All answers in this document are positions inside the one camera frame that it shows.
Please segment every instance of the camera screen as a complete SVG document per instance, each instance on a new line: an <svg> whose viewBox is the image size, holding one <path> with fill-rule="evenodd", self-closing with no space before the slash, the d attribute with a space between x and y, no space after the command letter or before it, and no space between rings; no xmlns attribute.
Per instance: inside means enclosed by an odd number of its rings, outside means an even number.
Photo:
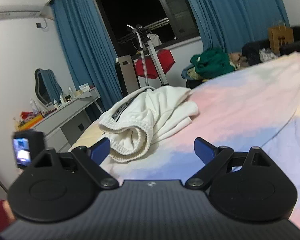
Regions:
<svg viewBox="0 0 300 240"><path fill-rule="evenodd" d="M17 164L28 166L31 163L28 139L13 139L13 148L16 155Z"/></svg>

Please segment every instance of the pastel bedding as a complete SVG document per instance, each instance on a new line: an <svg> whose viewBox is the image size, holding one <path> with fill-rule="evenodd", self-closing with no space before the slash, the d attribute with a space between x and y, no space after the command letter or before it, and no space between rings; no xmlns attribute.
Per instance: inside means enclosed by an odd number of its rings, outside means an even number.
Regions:
<svg viewBox="0 0 300 240"><path fill-rule="evenodd" d="M210 80L193 90L200 114L177 134L151 145L137 160L101 167L119 180L181 179L204 166L193 143L202 137L235 151L261 146L295 184L298 201L290 220L300 228L300 54L280 57ZM73 145L98 141L98 122Z"/></svg>

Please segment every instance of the window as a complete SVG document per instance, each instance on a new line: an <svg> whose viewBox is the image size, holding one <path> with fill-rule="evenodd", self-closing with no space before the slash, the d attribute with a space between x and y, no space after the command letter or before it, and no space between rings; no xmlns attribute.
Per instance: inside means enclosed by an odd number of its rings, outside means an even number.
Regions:
<svg viewBox="0 0 300 240"><path fill-rule="evenodd" d="M118 56L138 52L138 41L126 24L148 27L163 48L199 36L187 0L96 0Z"/></svg>

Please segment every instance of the gray ribbed surface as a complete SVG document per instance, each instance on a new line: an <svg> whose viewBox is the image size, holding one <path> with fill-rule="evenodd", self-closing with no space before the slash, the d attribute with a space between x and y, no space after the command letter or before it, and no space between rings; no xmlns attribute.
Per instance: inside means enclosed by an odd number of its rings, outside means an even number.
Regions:
<svg viewBox="0 0 300 240"><path fill-rule="evenodd" d="M125 181L103 191L93 205L68 221L37 225L18 220L1 236L6 240L49 239L300 239L289 221L249 225L216 211L201 191L180 182Z"/></svg>

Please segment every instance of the blue curtain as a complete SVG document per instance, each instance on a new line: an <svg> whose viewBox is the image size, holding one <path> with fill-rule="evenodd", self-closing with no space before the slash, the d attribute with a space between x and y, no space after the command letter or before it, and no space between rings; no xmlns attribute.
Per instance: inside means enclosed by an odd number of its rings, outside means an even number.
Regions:
<svg viewBox="0 0 300 240"><path fill-rule="evenodd" d="M284 21L282 0L189 0L204 49L239 52L244 44L268 37L268 27Z"/></svg>
<svg viewBox="0 0 300 240"><path fill-rule="evenodd" d="M106 110L122 98L114 47L93 0L52 0L61 45L76 89L95 85Z"/></svg>
<svg viewBox="0 0 300 240"><path fill-rule="evenodd" d="M60 102L60 96L63 95L63 92L56 80L56 77L54 76L53 71L50 69L47 70L39 69L39 70L52 104L54 102L54 99Z"/></svg>

